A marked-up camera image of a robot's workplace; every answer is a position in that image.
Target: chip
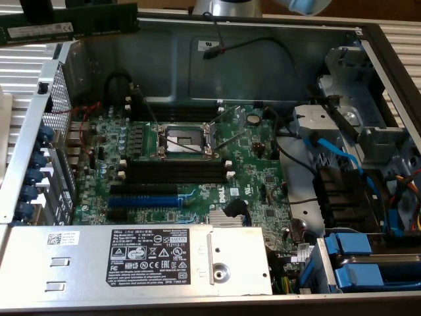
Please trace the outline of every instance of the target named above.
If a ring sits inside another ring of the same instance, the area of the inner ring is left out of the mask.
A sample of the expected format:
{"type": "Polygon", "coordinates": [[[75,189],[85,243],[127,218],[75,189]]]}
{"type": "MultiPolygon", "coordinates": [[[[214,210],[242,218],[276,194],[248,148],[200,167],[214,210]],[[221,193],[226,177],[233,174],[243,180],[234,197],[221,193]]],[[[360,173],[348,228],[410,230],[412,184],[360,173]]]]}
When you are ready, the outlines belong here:
{"type": "Polygon", "coordinates": [[[274,183],[275,182],[275,177],[274,176],[265,176],[264,177],[264,181],[266,183],[274,183]]]}
{"type": "Polygon", "coordinates": [[[267,209],[266,210],[266,217],[275,217],[275,210],[267,209]]]}
{"type": "Polygon", "coordinates": [[[242,138],[239,140],[239,145],[240,146],[248,146],[250,145],[249,140],[247,138],[242,138]]]}

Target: integrated circuit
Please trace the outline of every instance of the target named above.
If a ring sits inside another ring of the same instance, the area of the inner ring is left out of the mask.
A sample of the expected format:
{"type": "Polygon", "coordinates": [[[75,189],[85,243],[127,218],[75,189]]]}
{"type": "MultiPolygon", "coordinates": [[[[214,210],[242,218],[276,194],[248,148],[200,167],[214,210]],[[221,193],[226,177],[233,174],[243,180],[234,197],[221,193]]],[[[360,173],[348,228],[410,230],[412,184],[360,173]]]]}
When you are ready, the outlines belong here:
{"type": "Polygon", "coordinates": [[[275,183],[275,177],[274,176],[265,176],[264,181],[266,183],[275,183]]]}

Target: black cable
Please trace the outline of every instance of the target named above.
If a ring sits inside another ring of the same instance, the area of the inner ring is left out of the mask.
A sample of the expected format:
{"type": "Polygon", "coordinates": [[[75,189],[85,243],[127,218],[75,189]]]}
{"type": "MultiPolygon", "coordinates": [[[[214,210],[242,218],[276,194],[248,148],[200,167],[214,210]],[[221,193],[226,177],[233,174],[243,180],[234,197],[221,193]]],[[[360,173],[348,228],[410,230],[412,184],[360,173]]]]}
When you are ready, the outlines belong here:
{"type": "Polygon", "coordinates": [[[278,147],[278,149],[281,151],[281,153],[283,153],[286,157],[290,158],[292,161],[294,161],[295,163],[301,165],[302,167],[306,168],[308,171],[310,171],[311,173],[313,173],[314,176],[317,175],[317,171],[314,170],[311,166],[305,164],[304,162],[298,160],[297,158],[294,158],[293,156],[291,156],[289,153],[287,153],[282,146],[278,143],[277,139],[276,139],[276,131],[277,131],[277,126],[278,126],[278,122],[279,122],[279,115],[277,114],[277,112],[275,112],[275,110],[273,110],[271,107],[267,107],[265,109],[265,111],[270,111],[272,114],[275,115],[275,126],[274,126],[274,141],[276,144],[276,147],[278,147]]]}
{"type": "Polygon", "coordinates": [[[219,37],[220,46],[221,46],[221,48],[222,48],[222,49],[224,49],[224,48],[225,48],[225,45],[224,45],[224,40],[222,39],[221,30],[220,30],[220,28],[219,28],[219,25],[218,25],[217,21],[215,20],[215,17],[214,17],[214,16],[213,16],[213,14],[212,14],[212,13],[210,13],[209,11],[206,11],[206,12],[205,12],[205,13],[203,13],[202,15],[203,15],[203,16],[207,16],[207,15],[209,15],[209,17],[210,17],[210,19],[212,20],[213,24],[215,24],[216,31],[218,32],[218,37],[219,37]]]}
{"type": "Polygon", "coordinates": [[[295,137],[295,135],[296,134],[294,134],[293,132],[292,132],[292,130],[289,128],[289,126],[287,125],[287,123],[284,121],[284,119],[282,118],[282,117],[280,117],[280,116],[278,116],[278,119],[279,119],[279,121],[281,122],[281,124],[282,124],[282,126],[284,126],[286,129],[287,129],[287,131],[289,132],[289,135],[291,136],[291,137],[295,137]]]}
{"type": "Polygon", "coordinates": [[[133,79],[127,72],[113,71],[112,73],[110,73],[107,79],[105,80],[105,84],[104,84],[104,96],[103,96],[104,107],[109,106],[108,96],[109,96],[111,80],[118,77],[123,77],[124,79],[128,81],[129,84],[133,84],[133,79]]]}
{"type": "MultiPolygon", "coordinates": [[[[216,25],[216,29],[218,30],[218,33],[220,35],[219,25],[215,20],[213,20],[213,21],[214,21],[214,24],[216,25]]],[[[286,54],[289,58],[289,61],[291,62],[292,66],[294,68],[295,75],[297,76],[299,81],[303,83],[304,89],[307,92],[307,94],[309,96],[312,96],[313,95],[312,92],[304,84],[304,80],[301,78],[301,76],[299,74],[297,63],[295,62],[295,59],[294,59],[291,51],[289,50],[289,48],[284,43],[282,43],[279,39],[277,39],[273,36],[266,36],[266,37],[263,37],[263,38],[255,38],[255,39],[252,39],[250,41],[244,41],[243,43],[238,43],[238,44],[234,44],[234,45],[231,45],[231,46],[225,46],[221,42],[222,45],[212,47],[212,48],[208,49],[207,51],[205,51],[205,53],[203,54],[203,59],[213,59],[213,58],[215,58],[215,57],[217,57],[221,54],[224,54],[226,51],[231,51],[233,49],[248,46],[248,45],[251,45],[251,44],[256,43],[258,41],[271,41],[272,43],[275,43],[278,46],[280,46],[286,52],[286,54]]]]}
{"type": "Polygon", "coordinates": [[[308,203],[308,202],[316,202],[317,201],[317,198],[314,198],[314,199],[305,199],[305,200],[303,200],[303,201],[296,201],[296,202],[285,202],[285,201],[282,201],[282,200],[280,200],[280,199],[278,199],[276,196],[275,196],[275,191],[279,188],[280,186],[275,186],[273,189],[271,189],[271,191],[270,191],[270,197],[275,201],[275,202],[277,202],[277,203],[280,203],[280,204],[284,204],[284,205],[299,205],[299,204],[305,204],[305,203],[308,203]]]}
{"type": "Polygon", "coordinates": [[[286,54],[288,55],[288,58],[291,61],[291,64],[293,65],[294,70],[298,75],[298,67],[297,67],[297,64],[295,63],[295,59],[294,59],[291,51],[289,50],[288,47],[286,47],[286,45],[284,43],[282,43],[280,40],[278,40],[277,38],[275,38],[273,36],[266,36],[266,37],[263,37],[263,38],[255,38],[255,39],[252,39],[250,41],[245,41],[243,43],[234,44],[234,45],[231,45],[231,46],[226,46],[226,47],[223,47],[222,49],[224,51],[231,51],[233,49],[237,49],[237,48],[240,48],[240,47],[251,45],[253,43],[256,43],[257,41],[271,41],[271,42],[277,44],[278,46],[280,46],[286,52],[286,54]]]}

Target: warning label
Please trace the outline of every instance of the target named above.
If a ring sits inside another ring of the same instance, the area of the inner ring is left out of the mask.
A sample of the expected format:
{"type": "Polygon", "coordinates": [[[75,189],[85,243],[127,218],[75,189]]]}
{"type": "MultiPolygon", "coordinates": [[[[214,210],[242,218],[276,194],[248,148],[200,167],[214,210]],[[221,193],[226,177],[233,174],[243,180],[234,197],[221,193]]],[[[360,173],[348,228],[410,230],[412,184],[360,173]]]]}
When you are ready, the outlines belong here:
{"type": "Polygon", "coordinates": [[[188,229],[112,230],[110,286],[185,285],[190,277],[188,229]]]}

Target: ventilation grille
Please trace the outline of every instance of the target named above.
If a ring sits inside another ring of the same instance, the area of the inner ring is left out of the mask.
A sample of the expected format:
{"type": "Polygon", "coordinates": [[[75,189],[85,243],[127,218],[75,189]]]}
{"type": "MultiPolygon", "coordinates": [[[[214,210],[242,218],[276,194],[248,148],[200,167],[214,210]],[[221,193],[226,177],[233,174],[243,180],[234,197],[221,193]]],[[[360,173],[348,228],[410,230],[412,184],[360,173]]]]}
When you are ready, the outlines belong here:
{"type": "MultiPolygon", "coordinates": [[[[61,65],[57,68],[54,76],[53,88],[51,89],[51,100],[53,101],[53,113],[69,111],[72,108],[61,65]]],[[[43,122],[53,130],[60,130],[64,139],[66,139],[70,124],[70,112],[63,114],[45,113],[43,122]]]]}

